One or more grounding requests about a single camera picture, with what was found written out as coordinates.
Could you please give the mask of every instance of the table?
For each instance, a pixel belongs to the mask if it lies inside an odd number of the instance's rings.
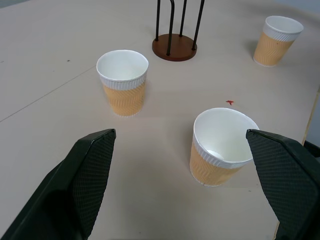
[[[176,0],[179,32],[182,0]],[[189,1],[193,37],[200,1]],[[108,185],[91,240],[271,240],[277,218],[253,163],[224,185],[191,176],[196,116],[229,107],[261,130],[302,141],[319,88],[320,17],[271,0],[207,0],[196,56],[154,55],[157,1],[30,0],[0,9],[0,235],[77,139],[115,128]],[[162,1],[159,33],[169,30]],[[252,60],[264,19],[284,15],[305,29],[277,67]],[[115,49],[149,60],[142,111],[108,106],[95,64]],[[230,106],[226,101],[232,100]]]

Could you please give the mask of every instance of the paper cup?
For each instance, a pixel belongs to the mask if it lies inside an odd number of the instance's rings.
[[[96,70],[116,114],[132,116],[141,110],[148,66],[142,54],[131,50],[110,51],[99,58]]]
[[[201,113],[193,125],[190,170],[202,185],[218,186],[253,157],[246,139],[247,129],[259,129],[241,112],[212,108]]]
[[[256,46],[253,60],[265,67],[274,67],[296,40],[304,26],[284,16],[268,16]]]

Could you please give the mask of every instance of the metal rod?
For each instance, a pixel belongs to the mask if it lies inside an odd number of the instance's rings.
[[[204,9],[204,5],[205,5],[205,0],[201,0],[199,16],[198,16],[198,22],[196,23],[196,29],[195,29],[193,45],[192,45],[192,50],[193,51],[196,50],[196,42],[197,42],[197,38],[198,38],[198,32],[199,32],[200,21],[201,21],[201,16],[202,16],[202,11]]]
[[[182,37],[182,31],[183,31],[183,29],[184,29],[184,22],[185,22],[185,15],[186,15],[186,7],[187,7],[187,0],[184,0],[179,37]]]
[[[175,1],[174,0],[170,0],[170,2],[171,2],[171,16],[170,16],[168,49],[166,51],[166,55],[167,56],[170,56],[171,39],[172,39],[172,28],[174,26],[174,14],[175,14]]]
[[[160,19],[160,0],[156,7],[156,27],[155,27],[155,40],[159,40],[159,19]]]

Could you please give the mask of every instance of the black metal stand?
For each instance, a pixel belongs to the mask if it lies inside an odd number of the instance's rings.
[[[185,61],[185,60],[191,59],[197,52],[197,38],[198,38],[200,21],[201,21],[202,12],[204,9],[205,0],[201,0],[198,20],[197,20],[195,34],[194,34],[194,40],[192,40],[187,36],[183,36],[187,0],[184,0],[184,3],[183,3],[180,34],[172,33],[173,24],[174,24],[174,14],[175,14],[175,1],[170,0],[171,14],[170,14],[169,34],[164,34],[159,36],[160,5],[161,5],[160,1],[161,0],[157,0],[155,39],[152,43],[153,52],[158,57],[168,61]]]

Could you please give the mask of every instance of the wooden base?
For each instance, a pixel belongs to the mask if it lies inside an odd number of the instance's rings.
[[[152,50],[155,55],[164,60],[181,62],[194,57],[197,52],[197,45],[195,50],[192,50],[194,41],[187,37],[180,37],[179,34],[172,34],[170,56],[167,55],[169,34],[159,36],[159,40],[153,40]]]

